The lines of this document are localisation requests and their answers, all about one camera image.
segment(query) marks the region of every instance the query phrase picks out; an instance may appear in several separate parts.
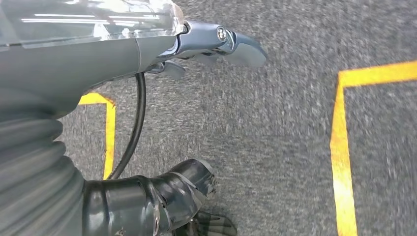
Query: ribbed hose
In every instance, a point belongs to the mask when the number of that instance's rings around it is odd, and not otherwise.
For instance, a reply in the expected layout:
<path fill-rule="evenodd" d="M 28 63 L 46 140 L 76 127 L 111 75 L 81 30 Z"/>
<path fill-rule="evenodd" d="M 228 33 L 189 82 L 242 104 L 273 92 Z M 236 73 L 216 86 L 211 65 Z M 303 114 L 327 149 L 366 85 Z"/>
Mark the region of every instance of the ribbed hose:
<path fill-rule="evenodd" d="M 2 96 L 1 236 L 157 235 L 186 224 L 214 190 L 211 168 L 192 159 L 155 178 L 85 181 L 64 143 L 53 142 L 62 124 L 48 102 Z"/>

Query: yellow floor marking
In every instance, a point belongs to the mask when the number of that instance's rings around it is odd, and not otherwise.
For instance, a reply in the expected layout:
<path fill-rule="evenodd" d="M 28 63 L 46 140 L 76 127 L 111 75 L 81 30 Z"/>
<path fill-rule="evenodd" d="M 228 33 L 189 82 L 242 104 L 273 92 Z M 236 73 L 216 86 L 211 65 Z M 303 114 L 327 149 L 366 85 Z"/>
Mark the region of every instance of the yellow floor marking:
<path fill-rule="evenodd" d="M 106 104 L 106 159 L 104 162 L 103 179 L 107 179 L 113 171 L 115 154 L 116 106 L 115 103 L 102 95 L 92 92 L 81 97 L 78 105 Z"/>
<path fill-rule="evenodd" d="M 411 80 L 417 80 L 417 61 L 339 72 L 330 140 L 339 236 L 357 236 L 343 89 Z"/>

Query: black cable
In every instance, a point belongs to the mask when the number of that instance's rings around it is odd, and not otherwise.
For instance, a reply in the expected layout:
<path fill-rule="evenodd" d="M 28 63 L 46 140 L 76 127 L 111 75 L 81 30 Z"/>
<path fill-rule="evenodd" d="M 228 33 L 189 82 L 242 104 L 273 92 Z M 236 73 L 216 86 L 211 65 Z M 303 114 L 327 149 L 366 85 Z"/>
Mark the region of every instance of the black cable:
<path fill-rule="evenodd" d="M 133 126 L 132 134 L 130 135 L 129 143 L 126 150 L 121 157 L 119 164 L 113 170 L 113 172 L 107 177 L 107 179 L 117 179 L 126 168 L 133 153 L 135 152 L 136 145 L 138 144 L 139 137 L 142 132 L 143 122 L 145 120 L 145 106 L 146 106 L 146 84 L 145 74 L 143 72 L 137 73 L 136 87 L 137 87 L 137 103 L 136 103 L 136 118 Z"/>

